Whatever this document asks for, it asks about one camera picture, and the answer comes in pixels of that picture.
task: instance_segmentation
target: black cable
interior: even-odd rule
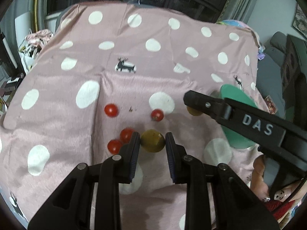
[[[271,213],[272,214],[276,213],[279,209],[281,209],[284,205],[286,205],[297,194],[297,192],[302,188],[302,186],[305,184],[306,180],[307,180],[307,174],[302,179],[302,181],[297,186],[297,188],[291,193],[291,195],[281,205],[279,205],[277,208],[275,208]]]

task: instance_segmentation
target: curtain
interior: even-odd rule
[[[257,0],[227,0],[218,21],[233,19],[248,22]]]

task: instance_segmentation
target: clutter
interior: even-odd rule
[[[19,47],[19,55],[26,74],[31,71],[35,59],[52,37],[53,33],[49,29],[40,30],[36,33],[32,33],[30,30],[30,34],[25,37]]]
[[[0,96],[10,95],[13,91],[17,90],[22,82],[24,74],[21,73],[18,77],[13,77],[9,81],[5,81],[0,87]]]

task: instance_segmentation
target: wall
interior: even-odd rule
[[[55,33],[56,30],[56,20],[58,16],[61,14],[61,12],[54,13],[52,15],[46,16],[45,19],[45,27],[49,30],[51,30],[53,33]]]
[[[28,11],[29,0],[14,0],[0,22],[1,31],[6,36],[9,47],[17,63],[21,64],[15,33],[15,18]]]
[[[295,11],[295,0],[257,0],[248,25],[259,34],[263,44],[277,31],[304,39],[292,28]]]

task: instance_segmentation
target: red cloth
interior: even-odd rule
[[[281,209],[279,209],[276,213],[273,214],[276,220],[279,220],[281,217],[285,215],[285,213],[293,206],[294,200],[288,202],[286,205],[284,205]],[[270,200],[269,202],[265,203],[264,205],[267,207],[267,209],[272,212],[275,208],[277,208],[279,205],[281,205],[282,202],[278,200]]]

